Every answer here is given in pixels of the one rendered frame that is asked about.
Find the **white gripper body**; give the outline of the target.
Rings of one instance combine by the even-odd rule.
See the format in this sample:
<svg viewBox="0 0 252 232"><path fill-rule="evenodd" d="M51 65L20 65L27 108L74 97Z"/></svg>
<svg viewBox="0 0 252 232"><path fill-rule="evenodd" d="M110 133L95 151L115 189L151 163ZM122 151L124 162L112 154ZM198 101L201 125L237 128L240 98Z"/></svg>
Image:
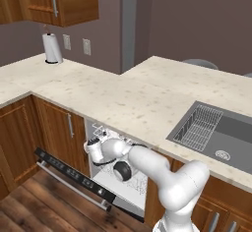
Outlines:
<svg viewBox="0 0 252 232"><path fill-rule="evenodd" d="M97 137L91 138L84 143L84 150L86 153L101 154L100 140Z"/></svg>

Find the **black dishwasher door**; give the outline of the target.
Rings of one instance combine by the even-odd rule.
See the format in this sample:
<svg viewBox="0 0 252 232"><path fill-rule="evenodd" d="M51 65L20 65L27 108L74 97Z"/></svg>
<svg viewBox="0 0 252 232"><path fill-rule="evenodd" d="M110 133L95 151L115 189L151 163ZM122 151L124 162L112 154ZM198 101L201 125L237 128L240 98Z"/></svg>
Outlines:
<svg viewBox="0 0 252 232"><path fill-rule="evenodd" d="M61 177L63 180L66 181L66 179L71 179L75 182L76 185L79 185L89 192L93 193L94 195L100 197L101 201L106 201L111 205L111 207L115 206L131 217L135 218L136 220L142 223L145 222L144 213L142 211L136 211L136 209L132 207L131 204L122 205L117 201L118 197L116 195L105 189L102 185L98 184L90 177L73 168L69 164L66 164L62 160L54 157L40 147L37 147L35 149L34 154L38 157L36 163L45 161L46 167L54 172L57 176Z"/></svg>

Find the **plain wooden cupboard door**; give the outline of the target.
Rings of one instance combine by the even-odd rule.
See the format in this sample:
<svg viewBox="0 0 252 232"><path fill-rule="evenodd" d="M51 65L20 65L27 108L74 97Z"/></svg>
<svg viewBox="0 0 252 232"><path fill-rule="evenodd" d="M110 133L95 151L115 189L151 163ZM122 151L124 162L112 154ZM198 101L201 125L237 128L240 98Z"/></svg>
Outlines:
<svg viewBox="0 0 252 232"><path fill-rule="evenodd" d="M0 173L12 192L37 171L37 116L30 96L0 108Z"/></svg>

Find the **grey kitchen sink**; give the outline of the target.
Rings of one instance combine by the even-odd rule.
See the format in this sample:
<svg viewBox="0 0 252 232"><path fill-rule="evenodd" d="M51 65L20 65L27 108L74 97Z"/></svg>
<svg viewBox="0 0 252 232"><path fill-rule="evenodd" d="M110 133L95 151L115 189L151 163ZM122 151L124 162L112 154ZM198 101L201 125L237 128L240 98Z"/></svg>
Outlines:
<svg viewBox="0 0 252 232"><path fill-rule="evenodd" d="M223 114L203 151L186 147L226 165L252 174L252 117L195 101L166 138L180 145L173 138L190 117L193 110L200 104L220 110Z"/></svg>

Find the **wooden cupboard under sink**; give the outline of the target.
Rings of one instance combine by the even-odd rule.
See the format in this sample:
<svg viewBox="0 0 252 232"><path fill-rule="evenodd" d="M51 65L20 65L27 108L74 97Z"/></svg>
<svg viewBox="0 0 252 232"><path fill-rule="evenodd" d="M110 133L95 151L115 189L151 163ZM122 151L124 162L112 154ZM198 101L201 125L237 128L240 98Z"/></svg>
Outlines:
<svg viewBox="0 0 252 232"><path fill-rule="evenodd" d="M172 172L184 165L174 158L161 155L169 161ZM227 232L233 222L236 222L234 232L252 232L252 194L211 176L193 209L192 222L201 232L209 232L216 213L220 217L215 232ZM158 187L148 178L145 224L154 228L163 214L164 208L158 200Z"/></svg>

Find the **white wall socket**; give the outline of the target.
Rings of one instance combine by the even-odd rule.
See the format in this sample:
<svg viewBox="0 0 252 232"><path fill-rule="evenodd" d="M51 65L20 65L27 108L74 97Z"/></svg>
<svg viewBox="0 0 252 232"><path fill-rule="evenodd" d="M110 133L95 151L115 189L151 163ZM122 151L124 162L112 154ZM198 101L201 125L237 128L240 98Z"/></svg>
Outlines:
<svg viewBox="0 0 252 232"><path fill-rule="evenodd" d="M83 47L84 47L84 54L91 56L92 55L91 41L89 39L83 38Z"/></svg>
<svg viewBox="0 0 252 232"><path fill-rule="evenodd" d="M71 39L70 35L63 34L63 42L64 42L64 48L67 50L71 50Z"/></svg>

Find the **wooden wall cupboard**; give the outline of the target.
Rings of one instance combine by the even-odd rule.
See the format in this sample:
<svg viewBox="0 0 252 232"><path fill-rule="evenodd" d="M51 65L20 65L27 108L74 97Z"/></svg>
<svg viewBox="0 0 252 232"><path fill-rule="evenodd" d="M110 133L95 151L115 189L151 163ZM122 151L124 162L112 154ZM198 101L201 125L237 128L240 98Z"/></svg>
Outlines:
<svg viewBox="0 0 252 232"><path fill-rule="evenodd" d="M61 24L69 26L98 19L98 0L57 0ZM19 0L0 0L0 25L19 21L24 18Z"/></svg>

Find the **wooden wall cupboard door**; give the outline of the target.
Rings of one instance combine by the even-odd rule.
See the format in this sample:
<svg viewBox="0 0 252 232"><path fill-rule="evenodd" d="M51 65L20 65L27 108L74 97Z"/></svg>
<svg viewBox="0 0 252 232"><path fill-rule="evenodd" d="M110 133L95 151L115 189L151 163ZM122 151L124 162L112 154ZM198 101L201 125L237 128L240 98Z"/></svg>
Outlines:
<svg viewBox="0 0 252 232"><path fill-rule="evenodd" d="M57 5L58 17L56 18L53 14L52 0L19 1L25 19L53 26L59 26L61 24L61 19L58 10L59 6Z"/></svg>

